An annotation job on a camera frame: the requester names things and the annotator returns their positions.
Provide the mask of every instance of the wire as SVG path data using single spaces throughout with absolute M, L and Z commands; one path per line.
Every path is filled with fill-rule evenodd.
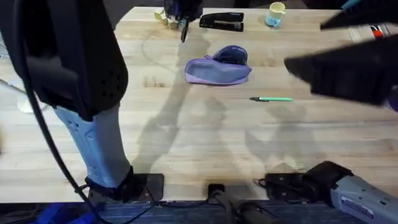
M 262 178 L 262 179 L 258 179 L 256 180 L 256 183 L 260 186 L 263 187 L 264 189 L 267 189 L 267 184 L 266 183 L 272 183 L 272 184 L 276 184 L 279 187 L 283 187 L 285 189 L 294 191 L 297 195 L 305 198 L 305 196 L 301 193 L 301 191 L 299 191 L 299 189 L 296 189 L 295 187 L 291 187 L 289 185 L 274 181 L 274 180 L 267 180 L 266 178 Z M 298 204 L 303 204 L 303 203 L 311 203 L 310 200 L 284 200 L 284 202 L 292 204 L 292 205 L 298 205 Z
M 87 207 L 90 209 L 91 213 L 95 216 L 96 219 L 98 219 L 100 222 L 105 223 L 105 224 L 113 224 L 111 222 L 108 222 L 100 217 L 98 212 L 95 210 L 94 205 L 89 201 L 87 196 L 83 193 L 82 189 L 79 187 L 79 185 L 76 183 L 75 179 L 72 177 L 71 173 L 69 172 L 68 168 L 66 167 L 65 163 L 62 160 L 62 157 L 53 141 L 53 138 L 51 136 L 51 133 L 49 131 L 49 127 L 47 126 L 47 123 L 44 120 L 42 111 L 39 108 L 39 103 L 37 102 L 37 99 L 34 95 L 33 91 L 33 86 L 32 86 L 32 80 L 30 79 L 29 76 L 29 70 L 27 68 L 26 64 L 26 56 L 25 56 L 25 50 L 24 50 L 24 41 L 22 39 L 22 3 L 24 0 L 15 0 L 14 1 L 14 18 L 13 18 L 13 27 L 14 27 L 14 48 L 16 50 L 16 64 L 18 65 L 19 74 L 23 78 L 24 81 L 24 86 L 25 90 L 27 93 L 27 97 L 29 99 L 29 102 L 32 106 L 34 115 L 36 117 L 36 120 L 40 126 L 40 129 L 43 133 L 43 136 L 45 138 L 45 141 L 47 142 L 47 145 L 50 148 L 50 151 L 57 162 L 59 168 L 61 169 L 62 173 L 64 176 L 67 178 L 69 183 L 72 185 L 72 187 L 75 189 L 75 192 L 81 197 L 81 199 L 84 201 L 84 203 L 87 205 Z M 152 207 L 145 209 L 143 212 L 135 216 L 134 218 L 120 224 L 128 224 L 133 222 L 134 220 L 138 219 L 140 216 L 148 212 Z

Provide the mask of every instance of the butcher block tabletop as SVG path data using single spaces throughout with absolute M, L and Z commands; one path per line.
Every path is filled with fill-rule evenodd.
M 119 122 L 127 158 L 137 173 L 165 175 L 164 200 L 201 200 L 209 183 L 225 184 L 241 198 L 266 199 L 253 179 L 267 172 L 305 172 L 323 161 L 343 165 L 398 196 L 398 114 L 313 96 L 290 75 L 284 58 L 371 37 L 367 27 L 320 31 L 338 11 L 287 10 L 279 29 L 264 25 L 267 9 L 244 12 L 244 32 L 190 25 L 187 41 L 154 18 L 154 7 L 136 7 L 115 34 L 129 70 Z M 218 87 L 185 81 L 187 62 L 227 45 L 249 54 L 249 81 Z M 19 83 L 8 58 L 0 78 Z M 289 97 L 258 103 L 252 96 Z M 17 94 L 0 86 L 0 202 L 77 202 L 32 114 L 17 109 Z M 53 138 L 79 184 L 86 167 L 66 127 L 44 111 Z

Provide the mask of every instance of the purple pouch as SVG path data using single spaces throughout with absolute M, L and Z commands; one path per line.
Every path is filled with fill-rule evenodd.
M 252 69 L 247 63 L 248 53 L 242 47 L 230 45 L 214 56 L 189 61 L 185 78 L 189 83 L 236 85 L 248 80 Z

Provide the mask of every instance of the pen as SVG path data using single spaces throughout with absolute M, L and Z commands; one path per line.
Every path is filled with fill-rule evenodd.
M 272 102 L 272 101 L 290 102 L 290 101 L 293 101 L 293 99 L 291 99 L 291 98 L 284 98 L 284 97 L 251 97 L 250 100 L 254 100 L 257 102 Z

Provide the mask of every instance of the stapler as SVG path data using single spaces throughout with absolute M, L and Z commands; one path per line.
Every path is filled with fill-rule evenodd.
M 203 15 L 199 26 L 202 28 L 243 32 L 244 14 L 240 12 L 223 12 Z

